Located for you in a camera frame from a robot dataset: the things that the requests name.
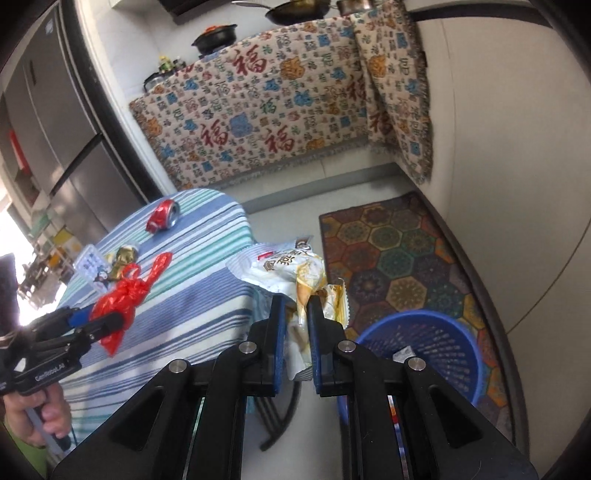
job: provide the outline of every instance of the human hand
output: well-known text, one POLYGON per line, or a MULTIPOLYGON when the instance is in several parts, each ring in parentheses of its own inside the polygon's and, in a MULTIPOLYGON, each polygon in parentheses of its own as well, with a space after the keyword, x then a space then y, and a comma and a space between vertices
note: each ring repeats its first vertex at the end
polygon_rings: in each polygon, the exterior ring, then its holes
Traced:
POLYGON ((29 445, 41 447, 45 445, 45 441, 41 433, 33 428, 25 411, 28 407, 35 408, 47 402, 41 410, 41 419, 43 430, 49 434, 54 433, 57 438, 63 438, 72 429, 70 406, 64 400, 64 391, 58 383, 50 385, 46 391, 41 390, 28 397, 9 393, 3 399, 8 426, 16 437, 29 445))

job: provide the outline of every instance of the patterned rug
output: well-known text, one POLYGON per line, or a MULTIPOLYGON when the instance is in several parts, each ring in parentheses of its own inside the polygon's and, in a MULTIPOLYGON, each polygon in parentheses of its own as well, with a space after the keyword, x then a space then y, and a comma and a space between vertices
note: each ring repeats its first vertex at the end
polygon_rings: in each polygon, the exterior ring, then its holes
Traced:
POLYGON ((415 193, 321 215, 330 283, 344 278, 355 339, 386 315, 428 309, 466 326, 485 364, 478 410, 512 439, 511 406, 480 306, 462 266, 415 193))

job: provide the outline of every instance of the fabric throw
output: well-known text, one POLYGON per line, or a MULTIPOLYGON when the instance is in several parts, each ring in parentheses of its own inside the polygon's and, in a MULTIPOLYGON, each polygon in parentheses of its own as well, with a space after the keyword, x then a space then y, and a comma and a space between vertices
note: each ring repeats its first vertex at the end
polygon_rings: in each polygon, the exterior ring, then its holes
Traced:
POLYGON ((401 0, 242 40, 130 104, 176 188, 218 188, 370 141, 431 171, 425 65, 401 0))
MULTIPOLYGON (((226 268, 226 260, 254 243, 243 208, 228 195, 208 189, 171 196, 180 205, 176 225, 153 235, 145 230, 157 200, 127 217, 103 238, 103 255, 121 245, 139 249, 141 277, 154 259, 173 260, 136 310, 116 355, 94 343, 82 368, 60 382, 72 407, 72 425, 82 441, 175 358, 200 363, 240 342, 256 317, 254 289, 226 268)), ((99 295, 74 275, 60 306, 85 307, 99 295)))

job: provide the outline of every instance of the blue plastic basket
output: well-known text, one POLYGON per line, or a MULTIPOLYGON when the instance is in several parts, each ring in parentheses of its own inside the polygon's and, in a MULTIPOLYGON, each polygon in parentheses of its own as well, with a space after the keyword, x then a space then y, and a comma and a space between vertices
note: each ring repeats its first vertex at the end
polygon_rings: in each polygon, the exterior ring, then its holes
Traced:
MULTIPOLYGON (((410 345, 459 393, 476 405, 482 389, 482 358, 474 337, 456 320, 430 310, 395 313, 365 330, 356 342, 383 358, 410 345)), ((347 421, 346 397, 338 399, 347 421)))

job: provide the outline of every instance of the striped tablecloth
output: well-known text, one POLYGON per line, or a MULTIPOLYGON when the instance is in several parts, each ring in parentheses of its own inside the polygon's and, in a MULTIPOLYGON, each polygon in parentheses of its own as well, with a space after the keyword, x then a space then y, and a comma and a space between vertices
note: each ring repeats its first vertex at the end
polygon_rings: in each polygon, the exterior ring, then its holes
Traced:
MULTIPOLYGON (((166 232, 145 231, 154 202, 137 211, 97 247, 103 254, 121 245, 139 245, 142 274, 156 255, 172 251, 171 265, 137 308, 119 351, 109 358, 98 344, 82 358, 82 369, 61 382, 72 407, 78 441, 90 435, 117 408, 174 358, 192 363, 216 357, 241 340, 252 319, 253 289, 226 268, 226 259, 254 242, 242 207, 215 190, 172 195, 182 217, 166 232)), ((85 306, 98 298, 77 275, 61 304, 85 306)))

